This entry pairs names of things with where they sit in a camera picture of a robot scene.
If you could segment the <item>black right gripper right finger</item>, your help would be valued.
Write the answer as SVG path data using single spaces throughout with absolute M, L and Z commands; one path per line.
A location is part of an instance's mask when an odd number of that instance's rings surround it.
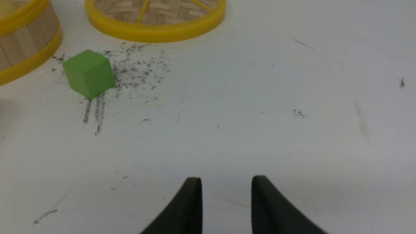
M 253 234 L 325 234 L 303 215 L 265 175 L 252 178 L 251 224 Z

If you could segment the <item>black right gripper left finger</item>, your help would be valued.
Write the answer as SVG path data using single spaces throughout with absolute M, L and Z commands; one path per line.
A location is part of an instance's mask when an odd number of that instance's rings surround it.
M 143 234 L 201 234 L 203 227 L 202 180 L 187 178 L 165 209 Z

